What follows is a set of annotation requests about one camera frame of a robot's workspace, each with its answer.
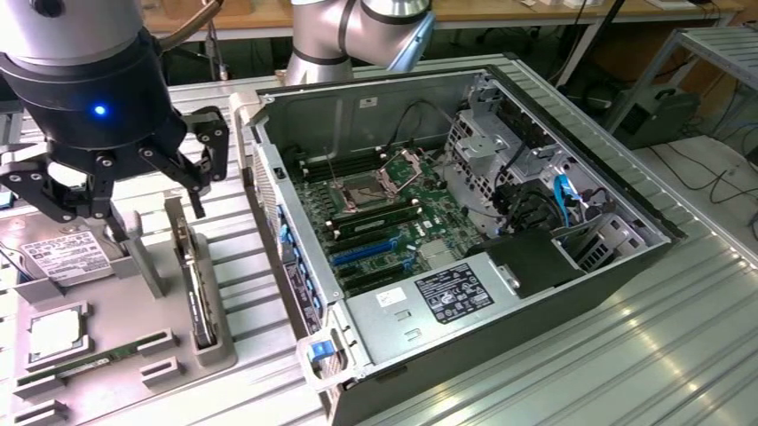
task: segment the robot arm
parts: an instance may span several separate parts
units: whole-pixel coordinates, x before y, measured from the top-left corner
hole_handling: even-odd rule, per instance
[[[350,56],[409,71],[434,23],[429,0],[292,0],[292,11],[286,84],[350,78]]]
[[[188,116],[173,109],[158,57],[221,3],[208,3],[158,41],[142,28],[138,0],[0,2],[0,71],[46,139],[45,150],[10,146],[0,183],[55,221],[103,219],[122,241],[113,183],[154,170],[186,188],[194,215],[204,215],[200,193],[226,177],[228,128],[214,107]],[[197,163],[178,153],[186,131],[205,145]],[[55,182],[50,162],[85,173],[85,185]]]

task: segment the hard drive label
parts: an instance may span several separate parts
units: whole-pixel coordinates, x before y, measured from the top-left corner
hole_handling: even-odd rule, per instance
[[[74,233],[21,246],[27,258],[51,280],[108,269],[110,264],[90,232]]]
[[[416,287],[436,322],[441,324],[465,317],[495,303],[468,264],[458,264],[416,280]]]

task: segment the motherboard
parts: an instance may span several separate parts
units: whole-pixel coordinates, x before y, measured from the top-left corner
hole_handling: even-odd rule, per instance
[[[482,241],[434,166],[409,148],[300,164],[294,189],[348,296],[454,262]]]

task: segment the gray robot arm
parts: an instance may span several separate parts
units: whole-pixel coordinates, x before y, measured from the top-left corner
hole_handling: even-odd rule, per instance
[[[349,57],[397,72],[420,59],[434,22],[429,0],[292,0],[292,10],[286,84],[350,78]]]

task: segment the metal shelf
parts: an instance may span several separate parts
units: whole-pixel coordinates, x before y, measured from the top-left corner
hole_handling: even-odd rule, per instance
[[[689,236],[585,315],[365,424],[749,424],[758,418],[758,275],[753,255],[649,172],[544,80],[499,55],[442,59],[418,71],[492,64],[508,74],[629,185]],[[377,67],[356,76],[381,75]],[[226,105],[234,91],[276,85],[273,78],[172,88],[180,110]],[[25,120],[23,142],[41,133]],[[198,146],[189,144],[189,154]],[[229,161],[236,158],[232,151]],[[156,176],[124,182],[121,203],[158,213],[149,199],[178,185]],[[289,322],[272,285],[236,165],[206,195],[214,204],[194,222],[210,244],[216,277],[240,361],[210,380],[101,419],[97,424],[322,425],[325,413],[293,358]],[[145,215],[168,238],[162,214]],[[9,304],[0,296],[1,309]],[[5,317],[0,326],[13,321]],[[0,351],[0,366],[5,349]],[[0,368],[0,386],[2,386]],[[0,387],[0,407],[2,406]]]
[[[639,93],[651,85],[677,47],[687,49],[696,58],[707,60],[725,74],[758,91],[758,31],[747,27],[676,29],[639,76],[631,92],[612,107],[604,123],[611,133],[624,120]],[[689,60],[689,63],[673,74],[669,79],[673,85],[679,85],[693,64],[695,60]]]

